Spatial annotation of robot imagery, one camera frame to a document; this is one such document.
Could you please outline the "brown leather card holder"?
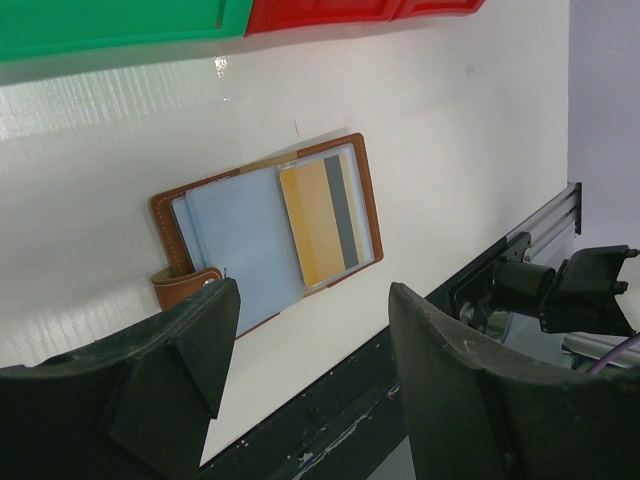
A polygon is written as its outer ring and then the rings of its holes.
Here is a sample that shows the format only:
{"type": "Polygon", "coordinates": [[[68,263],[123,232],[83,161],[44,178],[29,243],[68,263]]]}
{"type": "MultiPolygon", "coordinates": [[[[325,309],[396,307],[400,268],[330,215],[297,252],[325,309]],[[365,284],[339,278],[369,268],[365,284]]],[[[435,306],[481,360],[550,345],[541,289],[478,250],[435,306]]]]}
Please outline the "brown leather card holder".
{"type": "Polygon", "coordinates": [[[237,336],[283,310],[380,262],[383,247],[364,137],[353,133],[258,160],[158,193],[152,218],[168,268],[152,278],[167,310],[210,280],[233,278],[240,295],[237,336]],[[368,259],[330,282],[304,285],[284,195],[281,170],[309,160],[345,155],[358,191],[359,220],[368,259]]]}

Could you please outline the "red plastic bin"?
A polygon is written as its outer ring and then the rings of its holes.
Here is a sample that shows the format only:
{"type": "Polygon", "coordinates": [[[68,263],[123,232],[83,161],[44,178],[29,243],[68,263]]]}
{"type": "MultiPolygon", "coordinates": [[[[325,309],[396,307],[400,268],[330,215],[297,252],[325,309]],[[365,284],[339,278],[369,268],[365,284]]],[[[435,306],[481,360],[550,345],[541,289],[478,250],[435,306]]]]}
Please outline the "red plastic bin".
{"type": "Polygon", "coordinates": [[[255,0],[246,36],[319,25],[389,21],[401,1],[255,0]]]}
{"type": "Polygon", "coordinates": [[[404,0],[392,21],[416,17],[467,16],[476,13],[484,0],[404,0]]]}

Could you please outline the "green plastic bin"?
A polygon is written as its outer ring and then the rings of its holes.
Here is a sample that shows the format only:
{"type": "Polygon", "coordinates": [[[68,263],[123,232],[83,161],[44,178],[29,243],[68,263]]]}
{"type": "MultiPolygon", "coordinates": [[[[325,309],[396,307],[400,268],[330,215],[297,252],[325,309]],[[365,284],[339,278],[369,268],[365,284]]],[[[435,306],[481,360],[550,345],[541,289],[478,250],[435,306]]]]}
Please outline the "green plastic bin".
{"type": "Polygon", "coordinates": [[[237,0],[3,1],[1,59],[238,37],[251,8],[237,0]]]}

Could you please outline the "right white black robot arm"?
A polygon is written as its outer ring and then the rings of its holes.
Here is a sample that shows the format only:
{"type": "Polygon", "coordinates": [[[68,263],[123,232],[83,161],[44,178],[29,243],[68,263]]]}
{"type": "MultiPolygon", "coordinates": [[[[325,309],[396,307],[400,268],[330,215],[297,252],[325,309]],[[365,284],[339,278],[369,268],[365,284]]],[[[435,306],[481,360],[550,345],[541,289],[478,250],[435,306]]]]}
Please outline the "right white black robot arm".
{"type": "Polygon", "coordinates": [[[636,331],[616,297],[628,283],[618,279],[639,251],[627,245],[582,249],[555,270],[505,261],[496,269],[489,305],[539,320],[548,334],[582,332],[632,337],[636,331]]]}

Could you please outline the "gold striped credit card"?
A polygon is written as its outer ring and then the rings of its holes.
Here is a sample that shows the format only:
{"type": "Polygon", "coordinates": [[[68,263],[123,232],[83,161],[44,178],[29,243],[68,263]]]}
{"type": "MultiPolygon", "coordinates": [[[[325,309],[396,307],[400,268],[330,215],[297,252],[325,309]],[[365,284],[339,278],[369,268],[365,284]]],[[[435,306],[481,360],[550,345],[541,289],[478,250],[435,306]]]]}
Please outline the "gold striped credit card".
{"type": "Polygon", "coordinates": [[[304,285],[315,288],[368,259],[358,191],[343,154],[298,163],[279,173],[304,285]]]}

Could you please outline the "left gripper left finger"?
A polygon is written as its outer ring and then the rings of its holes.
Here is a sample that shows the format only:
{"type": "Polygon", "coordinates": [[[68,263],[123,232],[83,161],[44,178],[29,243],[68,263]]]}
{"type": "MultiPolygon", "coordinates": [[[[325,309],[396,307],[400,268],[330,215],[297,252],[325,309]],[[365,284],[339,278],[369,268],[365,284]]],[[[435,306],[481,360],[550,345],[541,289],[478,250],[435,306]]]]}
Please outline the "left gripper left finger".
{"type": "Polygon", "coordinates": [[[5,479],[194,479],[239,320],[232,279],[84,347],[1,371],[5,479]]]}

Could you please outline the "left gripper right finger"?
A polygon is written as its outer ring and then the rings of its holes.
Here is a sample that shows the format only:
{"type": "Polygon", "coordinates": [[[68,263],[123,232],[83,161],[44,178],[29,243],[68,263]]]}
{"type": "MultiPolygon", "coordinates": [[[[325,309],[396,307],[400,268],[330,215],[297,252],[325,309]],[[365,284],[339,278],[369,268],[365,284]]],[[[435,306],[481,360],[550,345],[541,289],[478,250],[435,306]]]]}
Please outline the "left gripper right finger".
{"type": "Polygon", "coordinates": [[[635,479],[639,372],[588,374],[520,354],[402,283],[393,357],[420,479],[635,479]]]}

